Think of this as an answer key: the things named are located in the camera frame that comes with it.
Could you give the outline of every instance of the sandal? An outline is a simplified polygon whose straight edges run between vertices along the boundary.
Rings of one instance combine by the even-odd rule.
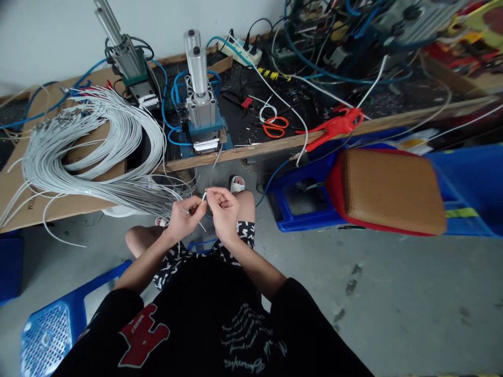
[[[241,179],[243,181],[243,184],[237,183],[236,181],[238,179]],[[231,178],[231,194],[234,194],[235,192],[241,192],[245,189],[245,180],[241,178],[239,175],[235,175],[234,177]]]
[[[168,225],[169,225],[169,221],[167,221],[164,217],[156,218],[156,226],[166,228]]]

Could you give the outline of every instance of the cardboard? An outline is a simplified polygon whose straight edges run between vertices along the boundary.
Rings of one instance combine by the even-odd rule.
[[[51,95],[51,101],[50,101],[51,106],[56,104],[62,96],[60,87],[62,86],[71,87],[79,78],[80,77],[76,77],[73,79],[62,81],[48,87],[49,93]],[[107,80],[110,80],[113,83],[118,78],[119,77],[112,72],[112,69],[108,68],[91,73],[86,79],[86,81],[89,79],[91,80],[93,85],[106,86]],[[65,101],[62,106],[64,108],[71,107],[73,106],[73,103],[71,101]],[[43,113],[45,109],[46,109],[46,98],[44,96],[44,92],[41,92],[35,98],[31,106],[29,116],[31,117]],[[47,115],[47,118],[55,116],[56,114],[61,112],[61,110],[62,108],[55,109],[54,111],[50,112]],[[26,123],[24,125],[24,131],[31,130],[36,124],[37,120],[33,120],[31,122]],[[78,143],[104,139],[108,135],[109,129],[110,125],[109,123],[106,123],[100,128],[94,130],[89,135],[81,138],[78,141]],[[23,157],[26,148],[28,146],[28,143],[29,139],[23,139],[18,142],[16,148],[14,149],[12,155],[10,156],[9,161],[7,162],[4,169],[2,170],[2,173],[0,174],[0,192],[2,193],[0,195],[0,213],[3,213],[3,211],[9,204],[11,198],[18,191],[19,187],[24,183],[23,173],[21,170],[21,163],[17,163],[13,167],[10,173],[7,174],[7,171],[14,162]],[[71,151],[71,153],[67,155],[67,158],[70,160],[80,159],[82,157],[87,156],[98,146],[99,143],[87,147],[74,149]],[[105,174],[97,177],[96,180],[105,181],[117,177],[119,175],[122,175],[125,172],[125,166],[126,166],[125,161],[120,162]],[[22,202],[24,202],[33,195],[34,194],[30,189],[26,189],[19,198],[19,200],[16,202],[13,210],[16,210]],[[45,198],[42,196],[34,196],[32,200],[28,201],[19,210],[16,216],[14,216],[13,219],[3,229],[0,229],[0,233],[42,223],[43,211],[46,208],[49,201],[50,201],[49,198]],[[93,198],[90,196],[69,195],[62,198],[58,198],[51,203],[50,207],[47,209],[46,212],[46,221],[54,221],[74,215],[86,214],[97,210],[102,210],[104,208],[110,208],[115,205],[116,204],[114,203],[102,199]]]

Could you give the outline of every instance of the tangled cables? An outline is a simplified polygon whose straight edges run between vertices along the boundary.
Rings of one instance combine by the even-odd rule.
[[[43,222],[47,231],[56,239],[74,246],[54,236],[45,223],[45,213],[51,202],[65,195],[88,195],[109,202],[134,208],[155,216],[171,217],[172,204],[190,196],[194,187],[174,177],[180,183],[162,185],[146,181],[159,165],[165,151],[165,136],[159,124],[144,110],[132,107],[112,89],[93,87],[80,91],[82,96],[73,100],[80,102],[63,110],[52,119],[35,126],[22,158],[24,184],[19,188],[4,214],[0,217],[0,227],[4,227],[17,211],[10,214],[21,193],[33,187],[35,195],[48,196],[51,201],[46,206]],[[105,122],[110,122],[110,131],[104,140],[75,144]],[[110,170],[126,159],[141,143],[142,128],[150,141],[150,154],[137,168],[111,178],[95,182],[94,178]],[[68,151],[93,143],[103,142],[87,157],[80,161],[63,164]],[[72,174],[85,168],[89,170]]]

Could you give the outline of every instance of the patterned shorts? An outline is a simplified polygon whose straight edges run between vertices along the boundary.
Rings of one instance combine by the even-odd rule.
[[[236,231],[239,238],[250,248],[255,249],[255,223],[249,221],[238,221]],[[162,260],[161,267],[152,280],[158,290],[162,290],[170,278],[175,275],[182,266],[191,258],[220,258],[223,262],[241,268],[240,263],[234,259],[232,254],[225,248],[218,239],[209,253],[199,254],[187,250],[183,243],[176,244]]]

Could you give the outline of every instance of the power strip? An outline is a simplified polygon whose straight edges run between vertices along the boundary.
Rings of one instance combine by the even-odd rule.
[[[239,43],[239,45],[241,47],[243,47],[243,45],[245,44],[244,41],[238,39],[237,42]],[[239,52],[239,54],[236,54],[233,50],[231,50],[231,48],[226,45],[224,42],[222,41],[218,41],[218,49],[223,52],[224,54],[226,54],[227,56],[232,56],[233,59],[235,61],[237,61],[239,64],[241,65],[244,65],[244,66],[248,66],[248,63],[246,62],[248,59],[246,59],[243,55],[243,51],[241,48],[237,47],[236,46],[236,43],[233,42],[233,41],[228,41],[227,43],[231,44],[235,49],[236,51]],[[262,57],[262,51],[260,51],[259,49],[257,49],[257,52],[255,55],[251,55],[250,54],[250,50],[252,49],[252,45],[250,44],[250,47],[248,48],[248,54],[250,55],[250,58],[251,58],[251,63],[253,65],[257,65],[258,62],[260,61],[260,58]]]

